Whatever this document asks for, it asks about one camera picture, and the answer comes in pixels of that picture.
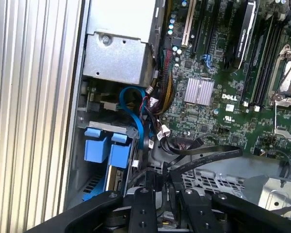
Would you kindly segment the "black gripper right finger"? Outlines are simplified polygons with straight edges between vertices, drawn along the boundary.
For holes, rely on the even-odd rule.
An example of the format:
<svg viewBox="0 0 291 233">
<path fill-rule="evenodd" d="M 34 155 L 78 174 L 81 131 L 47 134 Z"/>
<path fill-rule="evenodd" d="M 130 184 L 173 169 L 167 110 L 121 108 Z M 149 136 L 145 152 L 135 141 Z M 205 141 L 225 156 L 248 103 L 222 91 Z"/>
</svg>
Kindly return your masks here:
<svg viewBox="0 0 291 233">
<path fill-rule="evenodd" d="M 235 195 L 218 193 L 203 200 L 184 187 L 176 171 L 169 172 L 169 194 L 175 218 L 194 233 L 291 233 L 291 220 Z"/>
</svg>

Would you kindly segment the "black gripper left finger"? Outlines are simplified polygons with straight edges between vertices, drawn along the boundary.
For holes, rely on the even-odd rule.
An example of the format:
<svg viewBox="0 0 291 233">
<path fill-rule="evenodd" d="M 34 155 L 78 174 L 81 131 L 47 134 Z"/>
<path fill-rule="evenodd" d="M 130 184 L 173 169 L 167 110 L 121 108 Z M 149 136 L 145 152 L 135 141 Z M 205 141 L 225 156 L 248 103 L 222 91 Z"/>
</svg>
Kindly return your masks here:
<svg viewBox="0 0 291 233">
<path fill-rule="evenodd" d="M 156 191 L 163 176 L 145 173 L 145 185 L 124 197 L 118 191 L 105 191 L 29 229 L 30 233 L 156 233 Z"/>
</svg>

